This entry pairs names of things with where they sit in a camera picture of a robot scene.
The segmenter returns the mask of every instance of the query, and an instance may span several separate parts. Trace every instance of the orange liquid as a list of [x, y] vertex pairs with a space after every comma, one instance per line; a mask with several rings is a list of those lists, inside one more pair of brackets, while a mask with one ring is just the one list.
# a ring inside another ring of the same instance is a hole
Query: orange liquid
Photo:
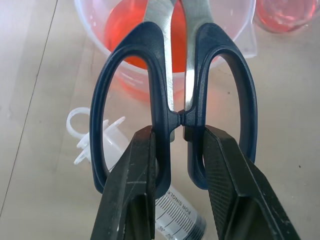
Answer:
[[257, 0], [255, 15], [267, 30], [286, 33], [310, 21], [317, 4], [317, 0]]
[[[122, 0], [110, 13], [104, 29], [104, 45], [111, 52], [140, 24], [145, 15], [147, 0]], [[185, 16], [180, 1], [174, 8], [171, 20], [172, 71], [181, 73], [186, 68]], [[125, 61], [141, 69], [147, 69], [146, 63], [139, 57], [127, 57]]]

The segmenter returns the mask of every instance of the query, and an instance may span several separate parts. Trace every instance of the measuring cup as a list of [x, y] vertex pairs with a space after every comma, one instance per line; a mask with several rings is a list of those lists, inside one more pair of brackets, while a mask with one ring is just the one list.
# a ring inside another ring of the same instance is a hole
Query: measuring cup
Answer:
[[[74, 0], [79, 18], [90, 38], [108, 57], [118, 43], [142, 22], [148, 0]], [[235, 41], [242, 54], [249, 58], [257, 54], [252, 28], [256, 0], [210, 0], [215, 23]], [[184, 89], [186, 58], [186, 24], [180, 1], [171, 21], [173, 93]], [[213, 61], [211, 67], [221, 60]], [[148, 72], [141, 59], [126, 58], [114, 77], [123, 88], [141, 100], [149, 99]]]
[[318, 0], [256, 0], [255, 21], [274, 33], [301, 28], [318, 15]]

